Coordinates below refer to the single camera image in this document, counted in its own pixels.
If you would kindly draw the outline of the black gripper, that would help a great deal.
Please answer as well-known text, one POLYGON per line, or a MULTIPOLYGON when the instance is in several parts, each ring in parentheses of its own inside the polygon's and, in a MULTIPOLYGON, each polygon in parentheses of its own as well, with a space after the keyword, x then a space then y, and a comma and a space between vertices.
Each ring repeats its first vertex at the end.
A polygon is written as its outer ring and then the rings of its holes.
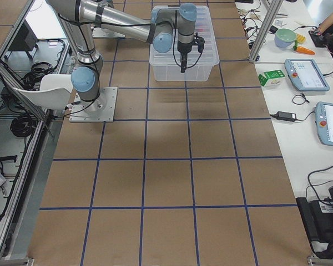
POLYGON ((191 43, 177 42, 177 49, 180 53, 180 72, 185 73, 188 60, 188 53, 191 52, 191 43))

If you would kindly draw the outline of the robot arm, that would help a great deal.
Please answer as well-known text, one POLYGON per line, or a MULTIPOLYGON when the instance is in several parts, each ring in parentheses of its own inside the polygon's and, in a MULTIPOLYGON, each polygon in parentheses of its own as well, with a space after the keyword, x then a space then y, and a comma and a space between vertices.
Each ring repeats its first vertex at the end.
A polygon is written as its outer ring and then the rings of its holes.
POLYGON ((102 57, 95 49, 91 26, 106 28, 153 45, 159 53, 177 50, 180 70, 188 68, 188 54, 193 46, 204 43, 195 31, 197 9, 192 3, 159 8, 151 12, 151 19, 135 17, 115 9, 110 1, 48 1, 59 20, 67 25, 64 31, 77 49, 79 67, 71 81, 83 106, 90 107, 100 96, 102 57))

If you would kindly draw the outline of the person forearm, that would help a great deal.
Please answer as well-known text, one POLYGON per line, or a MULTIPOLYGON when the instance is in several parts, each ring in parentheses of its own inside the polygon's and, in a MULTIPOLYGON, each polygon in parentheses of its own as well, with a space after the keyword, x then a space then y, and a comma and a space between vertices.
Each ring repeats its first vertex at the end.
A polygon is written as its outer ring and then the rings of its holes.
POLYGON ((318 26, 318 32, 323 34, 331 25, 333 25, 333 13, 324 19, 318 26))

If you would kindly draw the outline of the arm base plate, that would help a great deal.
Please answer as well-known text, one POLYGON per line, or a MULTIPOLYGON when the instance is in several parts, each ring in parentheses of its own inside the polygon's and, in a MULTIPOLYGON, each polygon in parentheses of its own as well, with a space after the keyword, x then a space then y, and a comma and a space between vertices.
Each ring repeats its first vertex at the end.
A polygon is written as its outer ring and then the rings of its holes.
POLYGON ((88 107, 89 103, 81 101, 78 93, 75 94, 74 101, 79 104, 72 107, 70 122, 113 122, 117 101, 117 87, 103 87, 100 89, 99 98, 88 107))

